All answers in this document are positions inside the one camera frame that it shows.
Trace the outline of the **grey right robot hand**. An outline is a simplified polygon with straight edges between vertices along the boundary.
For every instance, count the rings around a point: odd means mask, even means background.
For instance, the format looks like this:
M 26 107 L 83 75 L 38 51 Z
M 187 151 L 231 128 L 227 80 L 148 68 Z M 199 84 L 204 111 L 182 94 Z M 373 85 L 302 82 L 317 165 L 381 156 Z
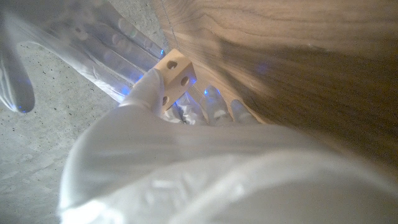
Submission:
M 19 113 L 35 105 L 17 51 L 26 42 L 55 54 L 118 102 L 165 56 L 109 1 L 1 1 L 1 103 Z

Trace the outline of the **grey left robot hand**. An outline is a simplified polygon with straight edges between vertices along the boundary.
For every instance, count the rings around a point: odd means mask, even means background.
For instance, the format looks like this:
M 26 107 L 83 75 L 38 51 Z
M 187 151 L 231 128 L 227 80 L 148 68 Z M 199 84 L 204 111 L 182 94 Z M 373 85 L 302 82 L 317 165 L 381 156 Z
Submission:
M 397 183 L 236 105 L 221 126 L 159 116 L 157 70 L 76 141 L 62 223 L 396 223 Z

